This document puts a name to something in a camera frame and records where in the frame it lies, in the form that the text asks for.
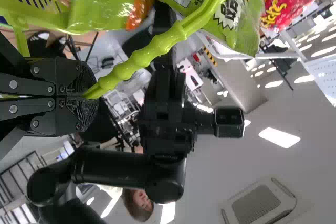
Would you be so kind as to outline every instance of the air vent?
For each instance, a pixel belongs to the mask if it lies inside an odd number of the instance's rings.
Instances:
[[[225,201],[222,216],[225,224],[284,224],[310,207],[280,180],[267,176]]]

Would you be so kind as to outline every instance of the fluorescent light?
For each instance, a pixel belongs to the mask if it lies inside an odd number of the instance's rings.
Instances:
[[[308,39],[308,35],[302,37],[301,39],[298,40],[298,42],[303,42],[305,41],[306,39]]]
[[[110,201],[110,203],[106,206],[105,210],[101,214],[100,218],[105,218],[107,215],[110,214],[110,212],[112,211],[113,207],[116,205],[118,199],[120,198],[121,194],[122,194],[122,190],[120,190],[120,193],[116,194],[116,196],[114,198],[112,198],[112,200]]]
[[[260,72],[257,72],[254,76],[261,76],[264,72],[263,71],[260,71]]]
[[[331,27],[330,29],[329,29],[329,33],[331,32],[331,31],[334,31],[334,30],[336,30],[336,26],[334,26],[334,27]]]
[[[175,206],[176,206],[175,202],[163,205],[160,224],[168,224],[169,222],[174,220]]]
[[[327,58],[330,58],[330,57],[334,57],[336,54],[331,54],[331,55],[327,55],[327,56],[324,56],[322,57],[323,59],[327,59]]]
[[[317,35],[315,35],[315,36],[313,36],[313,37],[310,37],[309,39],[307,39],[307,42],[311,42],[312,40],[315,40],[315,39],[317,39],[318,37],[320,37],[319,34],[317,34]]]
[[[90,206],[94,200],[95,200],[94,197],[90,198],[88,201],[86,201],[86,205]]]
[[[261,131],[259,136],[286,149],[300,141],[297,136],[270,127]]]
[[[336,34],[329,35],[328,37],[324,38],[324,39],[322,40],[322,42],[328,41],[328,40],[333,39],[333,38],[335,38],[335,37],[336,37]]]
[[[311,57],[313,58],[313,57],[317,57],[317,56],[326,54],[327,52],[331,52],[331,51],[333,51],[335,48],[336,48],[336,46],[333,46],[333,47],[328,47],[328,48],[326,48],[326,49],[317,51],[317,52],[313,53],[313,54],[311,55]]]
[[[276,69],[277,69],[276,67],[271,67],[271,68],[267,69],[267,72],[270,73],[270,72],[273,72]]]
[[[301,47],[301,48],[300,48],[300,51],[301,51],[301,52],[302,52],[302,51],[305,51],[306,49],[311,48],[311,46],[312,46],[312,44],[309,44],[309,45],[306,45],[306,46],[304,46],[304,47]]]
[[[250,124],[251,124],[251,121],[250,121],[250,120],[247,120],[247,119],[244,120],[244,127],[247,127],[247,126],[249,126]]]
[[[313,81],[314,79],[315,77],[310,74],[308,76],[299,77],[298,79],[294,81],[294,83],[303,83],[303,82]]]
[[[265,88],[266,89],[268,89],[268,88],[274,88],[274,87],[280,86],[282,83],[283,83],[283,81],[272,81],[272,82],[267,83],[265,85]]]

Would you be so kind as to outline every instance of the red snack bag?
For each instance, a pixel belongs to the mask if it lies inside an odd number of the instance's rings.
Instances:
[[[261,25],[267,29],[285,29],[314,0],[266,0],[266,14],[261,17]]]

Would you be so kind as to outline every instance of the hair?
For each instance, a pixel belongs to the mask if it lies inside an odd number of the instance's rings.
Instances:
[[[122,198],[124,200],[125,207],[130,215],[139,222],[147,221],[154,211],[154,204],[152,203],[152,211],[148,212],[141,207],[139,207],[134,201],[135,190],[123,189]]]

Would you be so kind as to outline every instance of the camera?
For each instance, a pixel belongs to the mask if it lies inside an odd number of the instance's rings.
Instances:
[[[215,109],[215,136],[239,138],[244,135],[244,114],[241,108]]]

